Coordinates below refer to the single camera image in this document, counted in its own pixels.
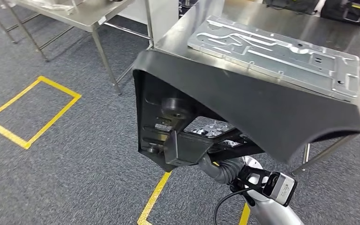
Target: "cable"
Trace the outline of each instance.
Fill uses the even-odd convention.
[[[214,225],[217,225],[217,212],[218,212],[218,208],[220,207],[221,204],[223,204],[223,202],[224,202],[225,200],[231,198],[231,197],[234,196],[234,195],[240,194],[240,193],[245,192],[245,191],[250,191],[250,190],[252,190],[252,188],[249,187],[249,188],[243,189],[243,190],[241,190],[241,191],[236,191],[236,192],[234,192],[234,193],[231,193],[231,194],[227,195],[226,197],[222,198],[222,199],[217,203],[216,208],[215,208],[215,212],[214,212],[214,214],[213,214],[213,223],[214,223]]]

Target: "aluminum plate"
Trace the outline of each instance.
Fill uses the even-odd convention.
[[[188,46],[303,88],[352,101],[360,82],[358,56],[210,16]]]

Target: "gray carpet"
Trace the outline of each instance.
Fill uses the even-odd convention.
[[[16,7],[22,17],[32,13]],[[0,9],[10,25],[10,14]],[[116,18],[140,32],[143,25]],[[44,16],[26,24],[38,41],[67,26]],[[43,75],[82,94],[82,97],[38,138],[28,150],[0,135],[0,225],[131,224],[137,220],[164,172],[137,153],[134,86],[127,76],[114,93],[94,42],[72,29],[46,48],[51,62],[34,52],[19,29],[11,32],[13,45],[0,30],[0,106]],[[119,75],[147,41],[102,27],[102,44]],[[23,99],[0,113],[0,124],[28,139],[69,101],[69,97],[38,84]],[[329,142],[313,145],[316,154]],[[256,156],[270,170],[289,173],[290,165],[267,155]],[[360,224],[360,136],[330,159],[298,178],[291,206],[305,224]],[[153,225],[210,225],[215,203],[229,190],[195,167],[173,171],[148,221]],[[219,224],[237,225],[244,201],[237,196],[220,209]],[[257,224],[253,216],[250,225]]]

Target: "metal table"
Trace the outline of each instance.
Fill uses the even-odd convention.
[[[36,47],[37,51],[40,52],[40,54],[42,55],[42,58],[45,61],[48,61],[48,59],[46,58],[42,49],[44,49],[46,46],[51,44],[53,41],[55,41],[56,39],[58,39],[59,37],[61,37],[65,33],[67,33],[68,31],[70,31],[72,28],[77,27],[84,31],[90,32],[96,43],[96,46],[97,46],[98,52],[100,53],[103,64],[104,64],[105,68],[107,69],[110,80],[113,83],[115,90],[119,94],[120,94],[120,89],[118,87],[118,82],[115,79],[114,74],[111,70],[111,67],[108,64],[108,60],[104,53],[103,47],[101,45],[97,29],[102,25],[108,25],[108,26],[123,30],[125,32],[129,32],[129,33],[138,35],[140,37],[146,38],[150,41],[149,47],[152,47],[152,45],[153,45],[149,0],[145,0],[146,10],[147,10],[147,29],[148,29],[149,36],[146,36],[144,34],[141,34],[141,33],[132,31],[130,29],[123,28],[121,26],[107,22],[110,19],[112,19],[114,16],[116,16],[119,12],[121,12],[124,8],[126,8],[128,5],[133,3],[134,0],[122,0],[119,2],[108,1],[108,0],[88,0],[88,1],[81,3],[77,7],[75,7],[71,13],[68,13],[65,10],[49,10],[49,9],[40,7],[36,4],[30,3],[26,0],[17,0],[16,1],[17,5],[27,8],[31,11],[37,12],[37,14],[31,16],[30,19],[35,18],[38,15],[45,15],[45,16],[48,16],[50,18],[53,18],[55,20],[58,20],[58,21],[61,21],[63,23],[70,25],[70,27],[68,29],[64,30],[57,36],[53,37],[52,39],[50,39],[43,45],[38,45],[36,43],[36,41],[32,38],[32,35],[24,27],[23,23],[29,21],[30,19],[27,18],[24,21],[21,21],[19,19],[19,17],[17,16],[17,14],[14,12],[14,10],[11,7],[9,7],[8,3],[5,0],[1,0],[1,2],[6,6],[6,8],[8,8],[10,10],[13,17],[17,21],[17,24],[12,27],[14,27],[14,28],[20,27],[24,31],[25,35],[32,41],[32,43]],[[9,29],[6,29],[5,27],[3,27],[3,25],[1,25],[1,23],[0,23],[0,27],[6,32],[6,34],[8,34],[8,36],[12,40],[12,42],[14,42],[13,38],[8,33],[8,30],[11,29],[12,27]],[[124,73],[122,73],[122,75],[119,77],[118,81],[120,81],[126,75],[126,73],[128,71],[129,71],[129,68],[126,69]]]
[[[210,15],[221,16],[235,22],[255,26],[262,30],[300,39],[314,45],[332,48],[360,57],[360,27],[310,15],[299,15],[285,9],[275,10],[265,5],[246,0],[199,0],[198,3],[157,42],[155,49],[206,65],[311,92],[299,86],[279,82],[273,77],[251,70],[245,70],[242,66],[189,48],[187,46],[188,38]],[[352,104],[358,105],[360,110],[360,91],[357,100],[352,102]],[[303,164],[294,170],[293,174],[296,175],[305,168],[322,161],[340,145],[354,137],[355,136],[352,135],[341,138],[310,161],[308,160],[310,146],[307,144],[304,151]]]

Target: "yellow tape square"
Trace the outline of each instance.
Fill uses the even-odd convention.
[[[155,187],[154,191],[151,194],[150,199],[148,200],[147,204],[145,205],[139,219],[137,220],[138,225],[152,225],[150,222],[147,221],[147,217],[150,214],[152,207],[154,206],[155,202],[157,201],[159,195],[161,194],[162,189],[164,189],[165,184],[166,184],[167,180],[169,179],[169,176],[171,173],[172,172],[166,172],[162,176],[161,180],[158,182],[157,186]],[[246,225],[248,223],[249,214],[250,214],[250,209],[248,207],[248,204],[245,204],[243,211],[242,211],[239,225]]]
[[[27,93],[31,88],[35,87],[40,82],[44,82],[49,84],[50,86],[57,88],[64,93],[74,97],[64,108],[62,108],[59,113],[57,113],[53,119],[51,119],[48,123],[46,123],[42,129],[40,129],[32,138],[30,138],[28,141],[20,138],[19,136],[13,134],[6,128],[2,127],[0,125],[0,134],[8,138],[9,140],[13,141],[14,143],[20,145],[21,147],[28,149],[32,143],[34,143],[56,120],[60,118],[78,99],[82,97],[82,95],[62,86],[61,84],[58,84],[52,80],[47,79],[44,76],[38,77],[36,81],[34,81],[30,86],[25,88],[22,92],[20,92],[18,95],[16,95],[14,98],[9,100],[7,103],[5,103],[3,106],[0,107],[0,112],[2,112],[4,109],[6,109],[9,105],[13,104],[16,100],[18,100],[21,96],[23,96],[25,93]]]

